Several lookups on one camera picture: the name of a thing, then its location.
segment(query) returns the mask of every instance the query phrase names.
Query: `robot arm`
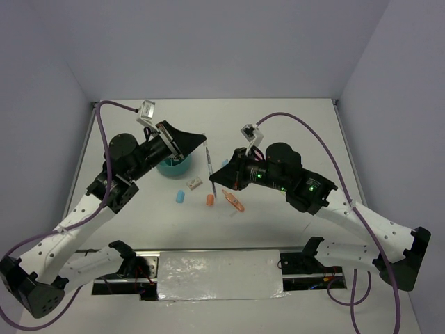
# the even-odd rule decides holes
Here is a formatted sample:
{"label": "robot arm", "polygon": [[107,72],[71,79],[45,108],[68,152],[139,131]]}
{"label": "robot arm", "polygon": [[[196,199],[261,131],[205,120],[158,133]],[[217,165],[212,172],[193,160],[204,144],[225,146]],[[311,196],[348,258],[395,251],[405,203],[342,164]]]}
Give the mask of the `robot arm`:
{"label": "robot arm", "polygon": [[[247,125],[241,131],[250,143],[258,143],[257,139],[262,138],[255,126]],[[394,270],[398,288],[405,291],[414,288],[430,239],[429,231],[424,228],[411,230],[355,201],[349,203],[334,182],[304,169],[301,156],[286,143],[270,145],[265,155],[266,159],[260,159],[246,148],[235,149],[229,163],[211,175],[210,180],[233,190],[243,190],[249,183],[255,183],[285,191],[286,201],[298,211],[327,219],[364,241],[359,246],[341,245],[322,237],[312,237],[303,251],[308,263],[314,267],[363,269],[378,273],[381,279],[389,283],[381,254],[358,216],[353,213],[353,207],[356,207],[382,244]]]}
{"label": "robot arm", "polygon": [[111,191],[106,206],[85,225],[70,230],[95,212],[104,199],[107,185],[106,164],[87,188],[79,204],[54,229],[18,259],[4,257],[0,276],[8,290],[35,317],[48,315],[62,301],[66,292],[109,273],[125,276],[136,267],[147,266],[144,259],[121,241],[115,241],[97,253],[68,262],[86,239],[111,220],[137,193],[134,183],[168,157],[184,158],[202,144],[206,137],[179,131],[168,122],[151,124],[151,102],[139,110],[139,122],[150,128],[151,135],[138,144],[131,134],[119,134],[109,144],[112,166]]}

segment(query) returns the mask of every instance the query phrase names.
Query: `blue object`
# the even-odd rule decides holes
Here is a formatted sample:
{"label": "blue object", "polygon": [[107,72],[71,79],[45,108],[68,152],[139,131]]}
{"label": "blue object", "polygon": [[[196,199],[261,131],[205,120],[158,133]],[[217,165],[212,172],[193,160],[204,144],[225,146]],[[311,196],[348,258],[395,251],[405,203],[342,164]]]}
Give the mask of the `blue object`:
{"label": "blue object", "polygon": [[182,190],[178,191],[178,194],[176,195],[176,203],[183,203],[185,195],[186,194]]}
{"label": "blue object", "polygon": [[192,156],[188,155],[185,159],[180,161],[168,158],[156,165],[160,174],[164,176],[180,176],[184,174],[192,164]]}

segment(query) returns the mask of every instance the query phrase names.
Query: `white table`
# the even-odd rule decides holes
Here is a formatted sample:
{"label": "white table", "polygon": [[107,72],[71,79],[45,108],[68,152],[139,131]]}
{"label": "white table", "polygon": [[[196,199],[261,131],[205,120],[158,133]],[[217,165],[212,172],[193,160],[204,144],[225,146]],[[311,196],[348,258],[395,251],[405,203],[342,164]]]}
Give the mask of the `white table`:
{"label": "white table", "polygon": [[[119,101],[140,106],[140,101]],[[167,120],[188,132],[205,132],[213,169],[230,159],[235,148],[246,146],[240,128],[257,122],[275,111],[301,117],[323,138],[337,159],[351,196],[360,200],[341,128],[331,100],[155,100],[156,122]],[[142,126],[131,112],[114,106],[102,108],[108,136],[132,133],[143,140]],[[261,125],[265,138],[260,146],[283,141],[302,155],[303,166],[339,183],[323,148],[315,138],[290,118],[276,117]],[[75,182],[73,208],[103,163],[103,147],[97,124],[92,126],[79,175]],[[193,191],[185,182],[199,175],[204,184]],[[191,169],[182,177],[168,179],[152,170],[137,181],[136,197],[109,223],[94,233],[82,249],[101,248],[111,241],[123,240],[135,249],[196,249],[304,246],[312,236],[333,241],[361,243],[334,224],[309,214],[301,214],[286,203],[284,196],[271,189],[251,184],[237,192],[245,205],[244,213],[234,213],[217,185],[218,199],[213,207],[205,205],[211,193],[204,148],[193,153]],[[176,193],[186,192],[183,204],[175,202]],[[351,270],[346,270],[350,285]],[[365,289],[360,277],[358,295]],[[334,304],[325,291],[292,292],[290,296],[258,301],[142,302],[136,296],[91,296],[91,285],[84,287],[71,310],[59,322],[41,333],[354,333],[349,309]],[[347,301],[349,291],[334,294]],[[419,334],[408,294],[401,292],[401,333]],[[378,277],[364,305],[357,307],[362,333],[391,333],[394,325],[394,300],[391,287]],[[22,324],[36,325],[24,312]]]}

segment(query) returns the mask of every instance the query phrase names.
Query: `plastic sheet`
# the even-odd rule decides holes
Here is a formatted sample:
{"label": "plastic sheet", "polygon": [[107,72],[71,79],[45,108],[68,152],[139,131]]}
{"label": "plastic sheet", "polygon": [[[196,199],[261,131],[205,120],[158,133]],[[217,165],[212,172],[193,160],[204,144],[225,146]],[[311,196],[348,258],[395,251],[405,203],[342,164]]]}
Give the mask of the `plastic sheet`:
{"label": "plastic sheet", "polygon": [[164,301],[271,299],[285,296],[278,250],[161,253],[158,297]]}

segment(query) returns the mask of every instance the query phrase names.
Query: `gray wall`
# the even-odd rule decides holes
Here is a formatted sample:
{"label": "gray wall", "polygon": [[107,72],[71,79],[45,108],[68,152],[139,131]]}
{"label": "gray wall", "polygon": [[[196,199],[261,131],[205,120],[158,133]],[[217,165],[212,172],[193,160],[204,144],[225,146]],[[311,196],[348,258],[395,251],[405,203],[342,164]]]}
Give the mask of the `gray wall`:
{"label": "gray wall", "polygon": [[[76,79],[23,1],[0,1],[0,254],[60,221],[90,117]],[[0,284],[1,307],[22,307]],[[15,331],[0,320],[0,333]]]}
{"label": "gray wall", "polygon": [[93,99],[339,97],[388,0],[29,0]]}
{"label": "gray wall", "polygon": [[443,333],[445,3],[391,0],[341,96],[370,207],[432,232],[411,293],[423,333]]}

